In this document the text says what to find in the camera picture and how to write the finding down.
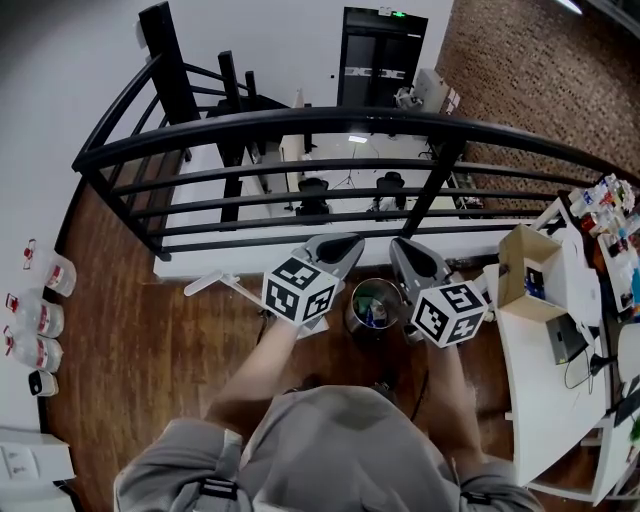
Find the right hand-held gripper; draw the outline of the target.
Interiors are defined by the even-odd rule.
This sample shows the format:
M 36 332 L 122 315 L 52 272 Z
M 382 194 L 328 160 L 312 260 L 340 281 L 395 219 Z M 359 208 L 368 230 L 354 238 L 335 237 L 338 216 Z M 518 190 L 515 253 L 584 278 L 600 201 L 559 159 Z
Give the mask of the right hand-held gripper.
M 445 348 L 476 335 L 488 312 L 488 304 L 473 281 L 427 288 L 431 280 L 446 280 L 451 270 L 438 253 L 412 239 L 394 238 L 389 255 L 404 295 L 419 293 L 410 324 L 424 339 Z

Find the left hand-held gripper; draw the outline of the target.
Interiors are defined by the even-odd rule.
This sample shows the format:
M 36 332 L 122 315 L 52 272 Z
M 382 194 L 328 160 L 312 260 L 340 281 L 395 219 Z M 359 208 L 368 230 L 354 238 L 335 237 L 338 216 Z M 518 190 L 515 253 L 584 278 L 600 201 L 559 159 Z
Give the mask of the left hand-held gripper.
M 317 322 L 332 308 L 364 248 L 356 233 L 311 237 L 263 274 L 262 305 L 294 326 Z

